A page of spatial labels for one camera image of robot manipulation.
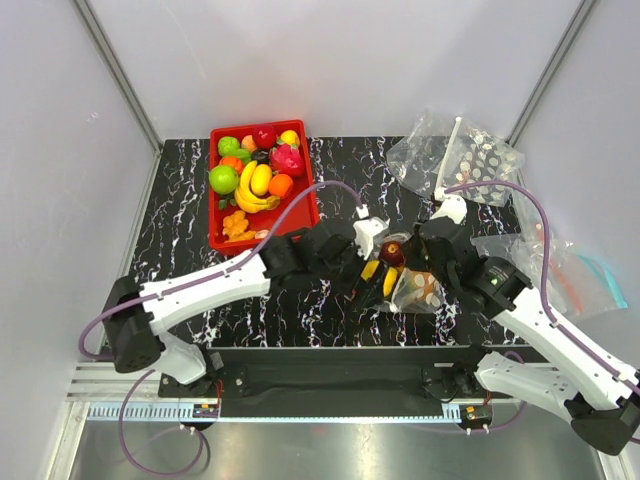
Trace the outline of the toy banana bunch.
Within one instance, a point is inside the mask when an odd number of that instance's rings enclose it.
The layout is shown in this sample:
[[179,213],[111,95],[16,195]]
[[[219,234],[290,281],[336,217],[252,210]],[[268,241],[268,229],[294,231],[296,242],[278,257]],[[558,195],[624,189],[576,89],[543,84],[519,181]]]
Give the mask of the toy banana bunch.
[[258,167],[256,161],[249,162],[243,169],[239,185],[234,191],[234,199],[239,208],[246,213],[255,214],[264,210],[274,210],[280,204],[278,196],[269,196],[265,199],[254,195],[250,190],[250,180]]

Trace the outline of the polka dot zip bag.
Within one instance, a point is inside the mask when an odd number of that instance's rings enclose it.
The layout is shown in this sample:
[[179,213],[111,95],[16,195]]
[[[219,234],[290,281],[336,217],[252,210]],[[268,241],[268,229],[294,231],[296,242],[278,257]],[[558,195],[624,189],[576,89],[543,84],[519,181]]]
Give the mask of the polka dot zip bag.
[[427,271],[407,267],[402,250],[407,233],[378,241],[355,285],[353,303],[359,308],[391,313],[433,313],[444,302],[442,288]]

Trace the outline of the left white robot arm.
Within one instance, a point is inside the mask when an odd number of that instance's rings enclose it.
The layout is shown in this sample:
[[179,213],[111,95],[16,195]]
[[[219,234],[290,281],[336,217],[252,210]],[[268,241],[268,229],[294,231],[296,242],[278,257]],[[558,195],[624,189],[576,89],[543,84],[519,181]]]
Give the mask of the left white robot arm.
[[119,373],[154,369],[196,396],[215,386],[216,372],[202,351],[171,335],[173,327],[204,311],[272,290],[307,287],[317,279],[352,288],[385,228],[373,219],[330,220],[311,229],[267,237],[255,249],[220,265],[173,280],[147,283],[113,296],[103,324]]

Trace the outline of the yellow toy bell pepper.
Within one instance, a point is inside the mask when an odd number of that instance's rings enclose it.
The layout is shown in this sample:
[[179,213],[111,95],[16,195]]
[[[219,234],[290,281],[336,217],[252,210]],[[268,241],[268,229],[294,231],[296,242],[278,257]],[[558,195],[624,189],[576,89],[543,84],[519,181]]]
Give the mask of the yellow toy bell pepper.
[[380,260],[370,260],[360,273],[361,280],[382,299],[391,296],[401,270]]

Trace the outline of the yellow toy lemon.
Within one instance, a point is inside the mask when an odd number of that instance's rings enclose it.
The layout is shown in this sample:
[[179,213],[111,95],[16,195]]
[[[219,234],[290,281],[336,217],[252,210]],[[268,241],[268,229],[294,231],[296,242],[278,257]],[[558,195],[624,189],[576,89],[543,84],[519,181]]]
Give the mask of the yellow toy lemon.
[[298,148],[300,146],[300,137],[296,131],[289,129],[279,136],[279,142],[292,148]]

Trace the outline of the blue zipper plastic bag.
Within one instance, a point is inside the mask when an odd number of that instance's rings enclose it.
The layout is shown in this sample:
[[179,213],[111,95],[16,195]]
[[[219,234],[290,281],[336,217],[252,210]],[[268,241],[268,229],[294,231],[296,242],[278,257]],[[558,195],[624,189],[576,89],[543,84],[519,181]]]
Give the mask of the blue zipper plastic bag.
[[[501,227],[495,235],[472,241],[479,253],[498,256],[513,263],[534,286],[541,286],[544,227],[531,201],[516,192],[513,196],[519,225],[509,231]],[[549,304],[570,321],[628,307],[613,274],[574,243],[551,237],[547,274]]]

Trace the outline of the green toy pepper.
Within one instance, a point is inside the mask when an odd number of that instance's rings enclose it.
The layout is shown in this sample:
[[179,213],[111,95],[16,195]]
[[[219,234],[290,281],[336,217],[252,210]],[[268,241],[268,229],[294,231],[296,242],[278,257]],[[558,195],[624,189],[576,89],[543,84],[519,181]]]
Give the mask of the green toy pepper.
[[223,136],[217,142],[217,151],[221,157],[234,157],[240,148],[240,141],[232,136]]

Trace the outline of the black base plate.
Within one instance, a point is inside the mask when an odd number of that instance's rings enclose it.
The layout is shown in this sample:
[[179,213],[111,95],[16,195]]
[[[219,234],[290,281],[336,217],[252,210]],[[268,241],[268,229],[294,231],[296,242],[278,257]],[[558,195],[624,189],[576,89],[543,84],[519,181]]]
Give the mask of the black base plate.
[[220,400],[225,419],[426,417],[455,401],[485,400],[478,347],[222,348],[194,387],[161,377],[167,399]]

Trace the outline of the red plastic tray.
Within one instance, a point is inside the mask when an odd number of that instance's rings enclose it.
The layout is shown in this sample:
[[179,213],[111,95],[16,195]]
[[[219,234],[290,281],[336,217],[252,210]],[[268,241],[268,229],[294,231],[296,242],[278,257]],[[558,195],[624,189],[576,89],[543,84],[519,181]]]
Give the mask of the red plastic tray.
[[[249,229],[254,231],[271,230],[274,222],[278,219],[279,215],[285,210],[285,208],[291,203],[296,195],[301,193],[304,189],[314,183],[313,167],[311,164],[311,158],[309,153],[309,146],[306,137],[305,125],[302,120],[283,120],[272,122],[271,125],[275,128],[277,134],[282,134],[286,130],[294,130],[298,133],[301,140],[301,153],[305,161],[305,173],[300,177],[293,178],[292,192],[286,199],[274,210],[262,211],[255,214],[246,214],[246,218],[249,221]],[[246,135],[253,132],[256,124],[240,125],[232,127],[220,127],[213,129],[210,133],[210,161],[209,167],[213,169],[219,164],[221,156],[217,151],[217,142],[223,136],[232,136],[239,141]],[[227,203],[226,208],[221,210],[222,196],[217,194],[210,188],[209,196],[209,245],[216,251],[224,255],[236,255],[244,250],[253,248],[259,239],[253,239],[248,241],[226,243],[226,237],[222,234],[223,219],[240,210],[237,206],[232,206]],[[286,217],[284,222],[277,229],[277,234],[284,234],[290,231],[301,229],[303,227],[312,227],[319,221],[319,212],[317,206],[317,197],[315,193],[308,194],[303,200],[301,200]]]

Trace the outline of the clear zip bag pile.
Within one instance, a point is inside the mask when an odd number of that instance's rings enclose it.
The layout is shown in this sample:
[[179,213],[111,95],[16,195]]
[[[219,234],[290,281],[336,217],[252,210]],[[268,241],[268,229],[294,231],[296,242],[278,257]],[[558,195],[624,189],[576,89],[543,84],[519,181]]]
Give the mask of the clear zip bag pile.
[[409,134],[389,149],[386,165],[402,187],[424,198],[432,196],[453,124],[452,116],[425,109]]

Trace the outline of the orange toy ginger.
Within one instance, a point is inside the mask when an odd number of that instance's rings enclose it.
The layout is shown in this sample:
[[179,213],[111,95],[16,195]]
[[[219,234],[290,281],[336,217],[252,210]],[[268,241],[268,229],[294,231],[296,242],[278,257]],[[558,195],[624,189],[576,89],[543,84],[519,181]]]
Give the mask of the orange toy ginger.
[[249,221],[243,210],[237,210],[223,219],[222,234],[226,243],[253,240],[256,232],[249,229]]

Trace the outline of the pink toy dragon fruit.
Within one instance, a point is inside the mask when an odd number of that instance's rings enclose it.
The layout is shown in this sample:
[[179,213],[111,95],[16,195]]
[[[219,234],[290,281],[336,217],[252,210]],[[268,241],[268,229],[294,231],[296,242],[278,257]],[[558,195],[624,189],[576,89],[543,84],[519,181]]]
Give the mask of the pink toy dragon fruit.
[[301,149],[289,144],[281,144],[270,151],[270,166],[280,174],[300,177],[305,173],[305,161]]

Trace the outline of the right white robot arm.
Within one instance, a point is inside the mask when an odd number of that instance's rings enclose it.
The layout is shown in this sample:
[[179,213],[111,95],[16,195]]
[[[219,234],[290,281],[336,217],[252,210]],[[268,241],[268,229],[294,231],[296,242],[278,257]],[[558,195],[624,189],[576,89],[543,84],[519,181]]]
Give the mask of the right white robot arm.
[[463,225],[441,217],[418,223],[409,258],[418,260],[467,312],[523,338],[551,365],[543,371],[486,347],[457,361],[454,384],[466,396],[502,393],[566,421],[585,443],[615,456],[639,427],[639,372],[546,305],[509,261],[478,254]]

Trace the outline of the red toy pomegranate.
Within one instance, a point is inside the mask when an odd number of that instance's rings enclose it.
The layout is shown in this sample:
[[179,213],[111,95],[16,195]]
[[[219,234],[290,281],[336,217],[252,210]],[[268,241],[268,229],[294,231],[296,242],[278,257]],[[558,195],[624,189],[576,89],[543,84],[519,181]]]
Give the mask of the red toy pomegranate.
[[271,124],[260,124],[254,127],[252,138],[258,149],[269,150],[276,145],[278,135]]

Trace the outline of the orange toy fruit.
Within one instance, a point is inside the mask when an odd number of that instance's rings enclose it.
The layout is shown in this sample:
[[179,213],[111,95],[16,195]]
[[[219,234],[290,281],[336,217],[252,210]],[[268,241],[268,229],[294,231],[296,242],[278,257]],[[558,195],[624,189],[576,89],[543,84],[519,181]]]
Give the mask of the orange toy fruit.
[[286,198],[293,189],[293,179],[287,174],[277,174],[272,177],[268,185],[268,192],[281,199]]

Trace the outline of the dark red toy apple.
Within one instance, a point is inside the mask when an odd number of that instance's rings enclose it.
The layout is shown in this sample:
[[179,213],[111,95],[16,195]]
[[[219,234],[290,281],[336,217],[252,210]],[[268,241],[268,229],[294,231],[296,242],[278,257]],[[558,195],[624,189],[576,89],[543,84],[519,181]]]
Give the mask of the dark red toy apple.
[[402,250],[402,244],[398,241],[384,242],[380,247],[378,260],[393,268],[403,267],[405,255]]

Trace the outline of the green toy apple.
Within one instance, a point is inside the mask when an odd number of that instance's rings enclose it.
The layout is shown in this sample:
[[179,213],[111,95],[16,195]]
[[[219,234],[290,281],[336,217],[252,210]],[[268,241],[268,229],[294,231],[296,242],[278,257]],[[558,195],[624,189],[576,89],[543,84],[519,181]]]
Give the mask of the green toy apple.
[[236,169],[228,165],[218,165],[209,172],[210,186],[219,195],[233,193],[238,187],[239,181]]

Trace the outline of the yellow toy mango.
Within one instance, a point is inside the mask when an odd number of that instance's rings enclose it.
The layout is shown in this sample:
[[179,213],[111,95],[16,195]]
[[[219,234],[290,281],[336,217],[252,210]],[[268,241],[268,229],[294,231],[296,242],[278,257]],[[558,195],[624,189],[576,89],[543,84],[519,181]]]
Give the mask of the yellow toy mango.
[[267,164],[259,164],[254,170],[250,179],[250,189],[256,196],[263,196],[269,190],[273,173]]

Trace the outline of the toy pineapple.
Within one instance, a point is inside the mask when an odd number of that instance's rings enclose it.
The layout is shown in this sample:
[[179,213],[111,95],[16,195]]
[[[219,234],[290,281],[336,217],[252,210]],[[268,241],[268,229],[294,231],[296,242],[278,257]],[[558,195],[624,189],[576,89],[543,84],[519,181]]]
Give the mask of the toy pineapple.
[[444,304],[444,293],[431,273],[405,269],[391,302],[401,313],[434,313]]

